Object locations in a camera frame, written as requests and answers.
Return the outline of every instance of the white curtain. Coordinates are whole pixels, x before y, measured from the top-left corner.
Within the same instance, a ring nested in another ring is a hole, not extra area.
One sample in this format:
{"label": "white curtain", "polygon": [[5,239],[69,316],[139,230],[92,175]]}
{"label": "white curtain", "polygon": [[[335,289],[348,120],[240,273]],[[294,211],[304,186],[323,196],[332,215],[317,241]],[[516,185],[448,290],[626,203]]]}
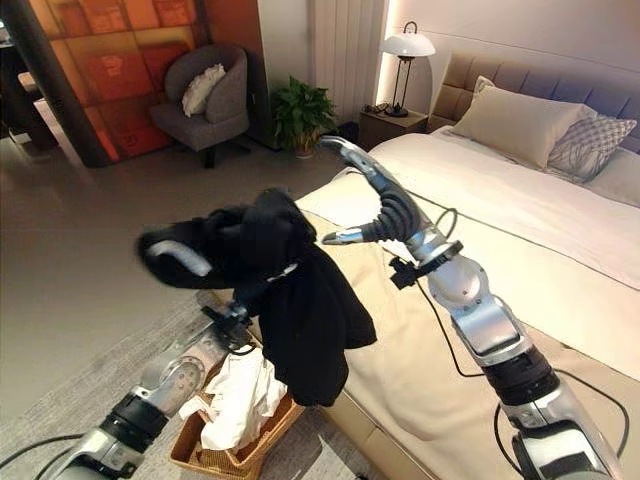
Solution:
{"label": "white curtain", "polygon": [[375,102],[388,0],[311,0],[312,76],[328,88],[338,123]]}

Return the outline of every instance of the white duvet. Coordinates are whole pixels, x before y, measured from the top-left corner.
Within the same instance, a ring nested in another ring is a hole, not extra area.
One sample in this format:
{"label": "white duvet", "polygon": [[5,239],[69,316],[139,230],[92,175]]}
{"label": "white duvet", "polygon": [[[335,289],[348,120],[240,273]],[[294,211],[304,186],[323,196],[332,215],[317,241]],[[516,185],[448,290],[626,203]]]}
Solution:
{"label": "white duvet", "polygon": [[[406,135],[371,153],[412,193],[459,210],[453,237],[521,320],[640,380],[639,209],[442,132]],[[442,211],[417,201],[432,220]],[[344,227],[379,209],[357,174],[298,204]]]}

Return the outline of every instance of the gray rug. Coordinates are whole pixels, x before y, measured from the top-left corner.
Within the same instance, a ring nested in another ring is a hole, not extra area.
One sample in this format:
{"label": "gray rug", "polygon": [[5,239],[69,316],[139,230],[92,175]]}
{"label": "gray rug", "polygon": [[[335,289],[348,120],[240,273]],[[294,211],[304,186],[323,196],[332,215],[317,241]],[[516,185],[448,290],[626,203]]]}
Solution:
{"label": "gray rug", "polygon": [[[81,433],[99,424],[111,407],[137,383],[144,365],[162,351],[189,324],[202,324],[203,294],[176,305],[145,331],[131,335],[101,355],[75,378],[45,395],[24,415],[0,424],[0,459],[38,440]],[[55,359],[42,368],[55,368]],[[146,460],[134,476],[149,480],[204,480],[168,460],[168,453],[182,422],[173,418],[147,451]],[[3,480],[34,478],[37,472],[69,442],[40,447],[23,455],[0,472]],[[262,480],[353,480],[365,474],[384,480],[349,439],[318,409],[307,409],[268,454]]]}

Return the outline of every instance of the gray armchair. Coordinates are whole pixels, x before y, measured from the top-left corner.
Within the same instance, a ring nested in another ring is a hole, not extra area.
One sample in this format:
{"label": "gray armchair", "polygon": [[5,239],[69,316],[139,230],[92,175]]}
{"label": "gray armchair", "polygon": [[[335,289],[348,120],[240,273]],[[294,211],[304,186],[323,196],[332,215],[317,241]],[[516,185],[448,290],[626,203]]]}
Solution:
{"label": "gray armchair", "polygon": [[[227,73],[211,90],[205,113],[187,117],[181,102],[187,86],[196,75],[218,63]],[[169,67],[164,88],[169,102],[151,107],[153,121],[196,152],[205,150],[206,168],[215,165],[216,145],[249,128],[247,57],[236,45],[207,45],[183,55]]]}

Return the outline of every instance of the green plant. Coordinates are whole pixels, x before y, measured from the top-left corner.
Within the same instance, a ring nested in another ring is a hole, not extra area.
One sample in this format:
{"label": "green plant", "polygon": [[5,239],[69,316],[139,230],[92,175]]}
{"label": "green plant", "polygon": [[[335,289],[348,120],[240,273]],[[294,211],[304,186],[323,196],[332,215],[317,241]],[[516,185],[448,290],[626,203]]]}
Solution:
{"label": "green plant", "polygon": [[336,128],[326,88],[289,77],[289,87],[274,94],[275,139],[285,148],[308,151],[320,135]]}

